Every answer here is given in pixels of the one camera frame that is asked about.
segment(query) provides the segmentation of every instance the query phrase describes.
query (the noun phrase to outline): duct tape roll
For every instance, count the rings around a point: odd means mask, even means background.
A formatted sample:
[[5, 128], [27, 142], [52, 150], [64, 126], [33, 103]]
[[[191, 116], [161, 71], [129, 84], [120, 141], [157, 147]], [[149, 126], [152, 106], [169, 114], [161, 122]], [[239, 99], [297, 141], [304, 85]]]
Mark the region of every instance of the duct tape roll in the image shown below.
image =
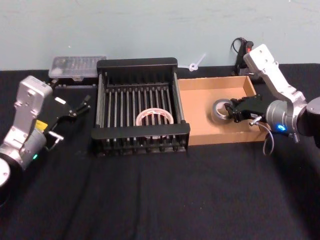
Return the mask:
[[148, 108], [148, 109], [140, 112], [139, 115], [136, 117], [135, 125], [142, 126], [142, 120], [149, 115], [161, 115], [168, 120], [169, 124], [174, 124], [174, 118], [172, 117], [172, 115], [168, 111], [161, 109], [161, 108], [153, 107], [153, 108]]
[[219, 99], [214, 102], [211, 109], [211, 119], [215, 124], [227, 124], [232, 121], [224, 106], [225, 104], [232, 104], [232, 102], [229, 99]]

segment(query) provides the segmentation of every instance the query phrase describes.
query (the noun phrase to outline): plastic case lid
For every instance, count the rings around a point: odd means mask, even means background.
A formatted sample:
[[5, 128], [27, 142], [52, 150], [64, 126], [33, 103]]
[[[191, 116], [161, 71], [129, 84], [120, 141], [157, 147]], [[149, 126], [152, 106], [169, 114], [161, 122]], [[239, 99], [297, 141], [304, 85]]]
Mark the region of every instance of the plastic case lid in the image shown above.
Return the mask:
[[51, 79], [73, 79], [81, 82], [84, 78], [96, 78], [97, 62], [106, 56], [56, 56], [49, 70]]

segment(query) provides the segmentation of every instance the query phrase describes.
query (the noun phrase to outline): dish rack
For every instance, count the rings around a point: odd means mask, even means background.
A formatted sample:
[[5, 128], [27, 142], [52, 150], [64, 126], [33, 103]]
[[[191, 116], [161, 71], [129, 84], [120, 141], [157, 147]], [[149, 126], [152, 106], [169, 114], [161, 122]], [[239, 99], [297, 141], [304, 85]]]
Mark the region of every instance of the dish rack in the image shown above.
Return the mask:
[[[177, 69], [173, 57], [97, 62], [96, 121], [91, 137], [98, 156], [186, 151], [190, 125], [184, 119]], [[167, 110], [174, 123], [155, 114], [137, 126], [138, 114], [149, 108]]]

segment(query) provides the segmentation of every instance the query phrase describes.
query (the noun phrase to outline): table surface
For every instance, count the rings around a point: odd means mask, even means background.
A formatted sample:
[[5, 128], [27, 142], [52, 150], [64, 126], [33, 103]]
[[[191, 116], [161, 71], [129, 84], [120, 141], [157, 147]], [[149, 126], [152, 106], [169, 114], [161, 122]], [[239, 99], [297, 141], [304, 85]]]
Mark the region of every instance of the table surface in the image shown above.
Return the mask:
[[[318, 64], [280, 66], [307, 100], [320, 96]], [[231, 67], [179, 69], [179, 78], [228, 76]], [[46, 70], [0, 72], [0, 139], [14, 118], [19, 82]], [[257, 93], [273, 99], [265, 84]], [[76, 106], [96, 90], [56, 89]], [[89, 151], [95, 111], [63, 124], [65, 137], [42, 151], [20, 188], [0, 208], [0, 239], [319, 239], [320, 161], [310, 137], [294, 144], [193, 146], [188, 152], [95, 158]]]

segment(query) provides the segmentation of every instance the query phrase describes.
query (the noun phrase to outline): cardboard box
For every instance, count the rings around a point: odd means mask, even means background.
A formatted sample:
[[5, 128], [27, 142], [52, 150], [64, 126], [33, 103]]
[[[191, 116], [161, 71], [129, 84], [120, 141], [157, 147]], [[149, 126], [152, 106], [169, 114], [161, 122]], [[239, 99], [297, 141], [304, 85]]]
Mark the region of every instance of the cardboard box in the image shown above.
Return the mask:
[[179, 79], [178, 83], [184, 119], [191, 127], [189, 146], [265, 140], [267, 132], [258, 126], [249, 126], [250, 120], [227, 124], [211, 120], [216, 100], [256, 94], [248, 76]]

